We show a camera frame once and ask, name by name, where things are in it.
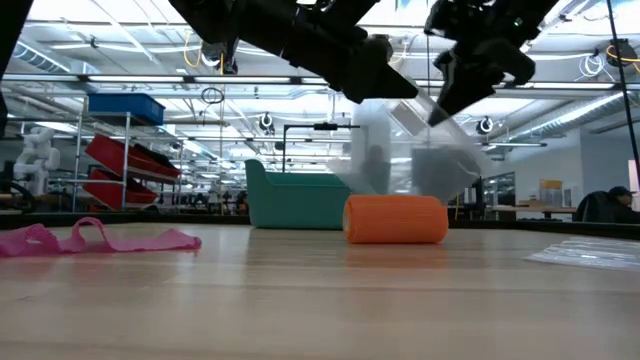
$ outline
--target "clear plastic bag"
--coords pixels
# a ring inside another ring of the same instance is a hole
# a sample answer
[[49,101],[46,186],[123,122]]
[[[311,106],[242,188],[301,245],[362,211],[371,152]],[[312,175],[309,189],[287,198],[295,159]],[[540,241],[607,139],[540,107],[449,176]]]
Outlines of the clear plastic bag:
[[640,244],[616,240],[571,238],[533,254],[527,260],[640,271]]
[[[443,119],[435,127],[430,116]],[[353,111],[348,159],[329,169],[359,194],[431,195],[446,204],[486,173],[491,161],[460,126],[420,90],[415,99],[365,100]]]

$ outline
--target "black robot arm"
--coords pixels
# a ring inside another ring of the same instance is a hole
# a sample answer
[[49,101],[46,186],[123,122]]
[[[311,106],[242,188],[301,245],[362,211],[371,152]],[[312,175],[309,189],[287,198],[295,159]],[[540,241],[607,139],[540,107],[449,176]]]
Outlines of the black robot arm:
[[324,0],[324,9],[293,0],[169,1],[229,59],[241,39],[318,74],[356,103],[417,95],[388,65],[393,53],[388,39],[369,37],[355,26],[378,0]]
[[[356,26],[379,0],[169,0],[208,44],[228,59],[238,39],[322,76],[331,88],[360,103],[368,98],[413,98],[417,90],[388,61],[385,37]],[[535,63],[520,51],[558,0],[438,0],[424,31],[456,41],[435,65],[444,87],[429,124],[436,125],[495,93],[513,76],[522,85]]]
[[456,41],[436,59],[444,86],[430,125],[495,94],[493,87],[513,76],[511,86],[526,84],[536,64],[520,51],[535,39],[540,23],[558,0],[438,0],[424,31]]

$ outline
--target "wooden tabletop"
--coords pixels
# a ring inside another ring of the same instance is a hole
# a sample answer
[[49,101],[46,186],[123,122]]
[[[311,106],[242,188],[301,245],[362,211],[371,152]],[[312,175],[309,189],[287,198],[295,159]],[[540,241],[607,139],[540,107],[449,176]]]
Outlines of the wooden tabletop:
[[176,227],[203,248],[0,259],[2,359],[639,358],[638,273],[523,260],[564,235],[348,246],[339,232]]

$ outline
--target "white robot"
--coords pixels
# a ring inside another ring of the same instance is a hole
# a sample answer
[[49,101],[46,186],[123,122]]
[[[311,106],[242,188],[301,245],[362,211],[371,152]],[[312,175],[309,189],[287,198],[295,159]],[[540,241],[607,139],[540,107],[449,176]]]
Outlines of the white robot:
[[[31,134],[24,136],[24,149],[13,167],[16,180],[23,180],[29,174],[33,175],[33,181],[25,187],[34,196],[46,194],[49,170],[57,170],[60,166],[60,151],[51,147],[53,135],[53,129],[31,129]],[[34,157],[33,164],[28,164]]]

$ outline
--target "teal container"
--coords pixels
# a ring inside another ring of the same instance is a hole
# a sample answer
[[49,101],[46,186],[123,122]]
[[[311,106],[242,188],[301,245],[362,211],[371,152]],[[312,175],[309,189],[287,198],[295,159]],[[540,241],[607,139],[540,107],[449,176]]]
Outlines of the teal container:
[[265,229],[342,229],[351,191],[333,174],[266,172],[245,161],[251,224]]

